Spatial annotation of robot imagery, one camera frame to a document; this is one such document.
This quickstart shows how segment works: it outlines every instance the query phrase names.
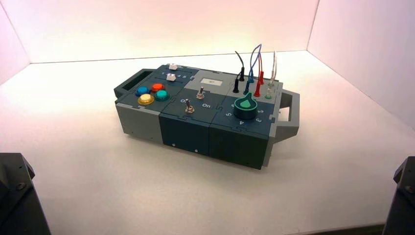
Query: screw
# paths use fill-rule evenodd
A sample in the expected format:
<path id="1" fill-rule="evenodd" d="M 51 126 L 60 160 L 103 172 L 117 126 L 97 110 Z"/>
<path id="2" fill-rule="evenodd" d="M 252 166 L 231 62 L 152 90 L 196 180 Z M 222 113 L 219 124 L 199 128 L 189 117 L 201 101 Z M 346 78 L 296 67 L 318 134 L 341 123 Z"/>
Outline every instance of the screw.
<path id="1" fill-rule="evenodd" d="M 17 186 L 16 186 L 16 190 L 17 191 L 20 191 L 20 190 L 22 190 L 23 188 L 25 188 L 26 187 L 26 184 L 25 183 L 19 183 Z"/>
<path id="2" fill-rule="evenodd" d="M 408 192 L 410 194 L 414 194 L 415 193 L 415 188 L 413 188 L 411 186 L 405 186 L 405 190 L 406 190 L 406 192 Z"/>

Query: red wire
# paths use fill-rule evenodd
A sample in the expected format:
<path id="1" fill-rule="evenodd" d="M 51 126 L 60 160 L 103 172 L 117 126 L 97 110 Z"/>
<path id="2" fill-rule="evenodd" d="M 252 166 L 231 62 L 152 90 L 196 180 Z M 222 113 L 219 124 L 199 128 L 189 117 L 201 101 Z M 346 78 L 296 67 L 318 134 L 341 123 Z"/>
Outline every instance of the red wire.
<path id="1" fill-rule="evenodd" d="M 259 60 L 258 60 L 258 79 L 259 79 L 259 76 L 261 74 L 261 71 L 262 71 L 262 56 L 260 54 L 259 55 Z"/>

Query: white wall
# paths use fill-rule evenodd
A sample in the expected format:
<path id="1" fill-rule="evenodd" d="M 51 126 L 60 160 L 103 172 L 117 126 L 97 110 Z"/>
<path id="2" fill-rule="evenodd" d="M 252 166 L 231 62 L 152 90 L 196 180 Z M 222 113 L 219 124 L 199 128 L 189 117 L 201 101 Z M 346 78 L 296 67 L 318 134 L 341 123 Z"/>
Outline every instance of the white wall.
<path id="1" fill-rule="evenodd" d="M 0 85 L 29 64 L 29 59 L 0 4 Z"/>
<path id="2" fill-rule="evenodd" d="M 318 2 L 0 1 L 32 62 L 305 50 Z"/>
<path id="3" fill-rule="evenodd" d="M 308 50 L 415 129 L 414 0 L 320 0 Z"/>

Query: modular control box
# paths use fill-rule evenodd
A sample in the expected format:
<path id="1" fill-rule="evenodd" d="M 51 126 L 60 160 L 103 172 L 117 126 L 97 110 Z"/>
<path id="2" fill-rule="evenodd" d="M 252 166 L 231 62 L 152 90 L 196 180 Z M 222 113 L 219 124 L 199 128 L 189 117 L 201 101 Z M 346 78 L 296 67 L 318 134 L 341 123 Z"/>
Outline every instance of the modular control box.
<path id="1" fill-rule="evenodd" d="M 300 95 L 282 83 L 167 64 L 143 69 L 114 89 L 124 133 L 256 169 L 267 166 L 274 143 L 299 128 Z M 253 82 L 249 92 L 243 92 Z M 289 107 L 288 121 L 278 121 Z"/>

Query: orange button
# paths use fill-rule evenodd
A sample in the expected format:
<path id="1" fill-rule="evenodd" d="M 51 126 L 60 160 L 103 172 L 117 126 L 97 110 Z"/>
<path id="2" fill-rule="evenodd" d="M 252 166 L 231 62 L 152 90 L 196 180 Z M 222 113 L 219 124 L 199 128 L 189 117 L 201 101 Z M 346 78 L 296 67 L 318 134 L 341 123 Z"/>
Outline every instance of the orange button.
<path id="1" fill-rule="evenodd" d="M 164 86 L 161 83 L 155 83 L 152 87 L 151 87 L 151 92 L 156 93 L 158 91 L 164 90 Z"/>

